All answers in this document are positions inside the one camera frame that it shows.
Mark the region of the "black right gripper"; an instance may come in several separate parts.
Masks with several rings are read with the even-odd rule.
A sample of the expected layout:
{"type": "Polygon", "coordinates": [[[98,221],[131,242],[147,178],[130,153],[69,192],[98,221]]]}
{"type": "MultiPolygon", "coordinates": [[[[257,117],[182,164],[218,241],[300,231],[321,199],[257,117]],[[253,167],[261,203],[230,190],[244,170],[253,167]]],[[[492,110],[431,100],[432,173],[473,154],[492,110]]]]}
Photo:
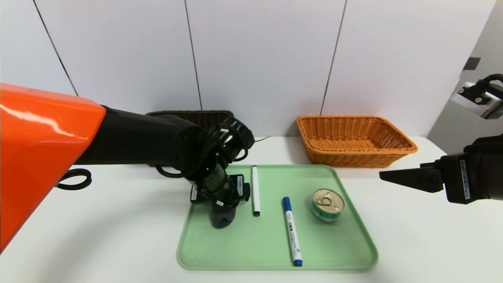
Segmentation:
{"type": "Polygon", "coordinates": [[[442,156],[418,168],[381,171],[379,177],[429,193],[442,191],[445,184],[447,199],[455,204],[502,200],[503,137],[478,138],[460,154],[442,156]]]}

